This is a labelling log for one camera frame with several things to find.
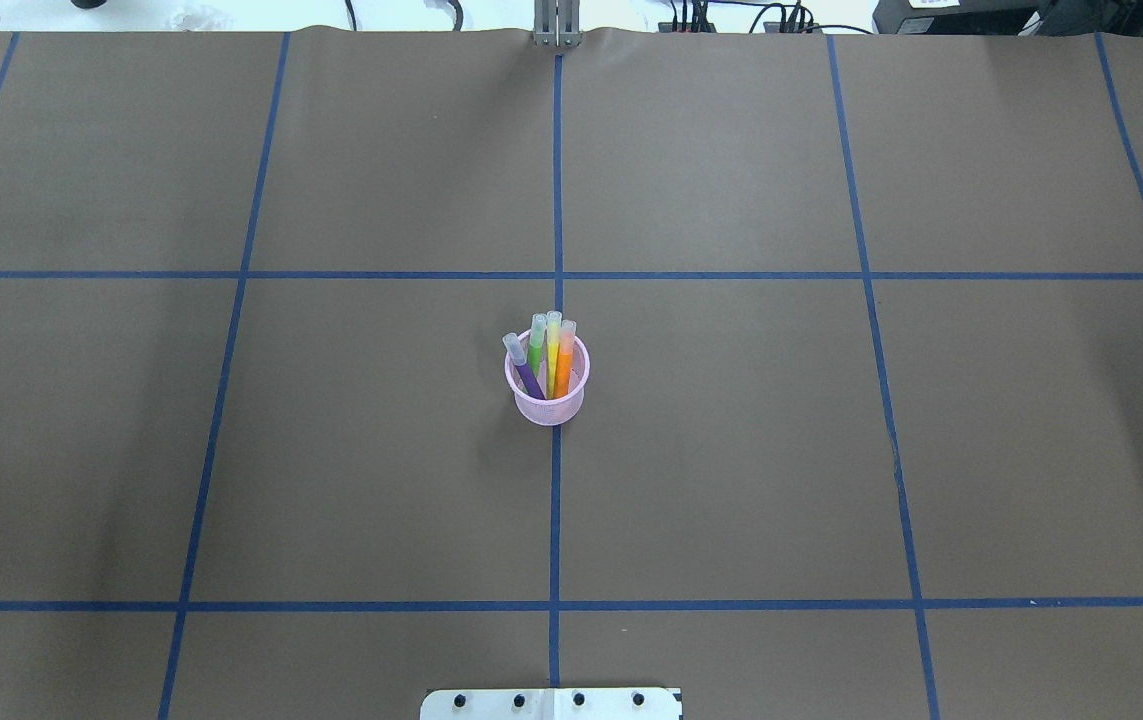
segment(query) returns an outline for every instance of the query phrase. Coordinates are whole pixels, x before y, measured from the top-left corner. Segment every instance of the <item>orange marker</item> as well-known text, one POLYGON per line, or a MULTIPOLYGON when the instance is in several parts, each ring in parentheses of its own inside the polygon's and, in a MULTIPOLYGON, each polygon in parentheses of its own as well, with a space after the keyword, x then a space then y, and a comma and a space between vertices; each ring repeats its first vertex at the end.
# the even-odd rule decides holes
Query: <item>orange marker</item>
POLYGON ((575 352, 575 320, 562 320, 562 337, 558 342, 558 373, 553 398, 567 395, 572 386, 572 354, 575 352))

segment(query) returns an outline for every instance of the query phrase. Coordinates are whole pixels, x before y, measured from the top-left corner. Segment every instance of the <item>purple marker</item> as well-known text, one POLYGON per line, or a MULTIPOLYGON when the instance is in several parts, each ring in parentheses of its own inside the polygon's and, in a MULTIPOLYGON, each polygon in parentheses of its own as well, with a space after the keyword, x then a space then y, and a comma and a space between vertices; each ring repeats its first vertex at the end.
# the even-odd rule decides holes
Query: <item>purple marker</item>
POLYGON ((535 400, 544 400, 544 392, 539 391, 539 382, 535 379, 535 373, 531 371, 531 367, 526 363, 526 352, 522 352, 522 343, 517 339, 517 333, 509 333, 507 336, 501 338, 504 343, 504 347, 507 349, 507 359, 513 361, 513 366, 517 368, 517 377, 522 378, 522 384, 526 386, 526 395, 534 397, 535 400))

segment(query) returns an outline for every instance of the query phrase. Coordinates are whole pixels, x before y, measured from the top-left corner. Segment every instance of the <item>table surface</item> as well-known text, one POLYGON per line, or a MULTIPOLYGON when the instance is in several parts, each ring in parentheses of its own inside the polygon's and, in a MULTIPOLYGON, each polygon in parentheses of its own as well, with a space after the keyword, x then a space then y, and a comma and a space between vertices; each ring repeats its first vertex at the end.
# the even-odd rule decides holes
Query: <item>table surface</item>
POLYGON ((1143 717, 1143 41, 0 35, 0 717, 630 683, 1143 717))

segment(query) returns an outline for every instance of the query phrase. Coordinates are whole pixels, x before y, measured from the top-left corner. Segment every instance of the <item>yellow marker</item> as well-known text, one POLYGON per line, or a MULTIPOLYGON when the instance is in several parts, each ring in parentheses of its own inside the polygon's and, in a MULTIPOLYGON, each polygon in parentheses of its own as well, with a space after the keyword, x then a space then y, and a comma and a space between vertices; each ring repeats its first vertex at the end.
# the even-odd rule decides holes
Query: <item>yellow marker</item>
POLYGON ((544 383, 544 395, 553 397, 553 386, 558 382, 558 341, 562 337, 562 313, 551 310, 544 314, 544 365, 549 377, 544 383))
POLYGON ((566 397, 572 389, 572 355, 575 354, 575 320, 562 320, 562 338, 558 341, 558 382, 553 398, 566 397))

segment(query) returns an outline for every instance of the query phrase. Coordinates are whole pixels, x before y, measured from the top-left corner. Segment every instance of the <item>metal bracket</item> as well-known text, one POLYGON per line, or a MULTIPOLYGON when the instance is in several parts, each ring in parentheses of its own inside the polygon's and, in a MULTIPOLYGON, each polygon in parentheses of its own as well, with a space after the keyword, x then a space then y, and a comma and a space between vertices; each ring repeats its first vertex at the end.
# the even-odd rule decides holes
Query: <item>metal bracket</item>
POLYGON ((432 691, 419 720, 682 720, 677 688, 432 691))
POLYGON ((545 47, 575 47, 584 40, 580 32, 580 0, 535 0, 536 45, 545 47))

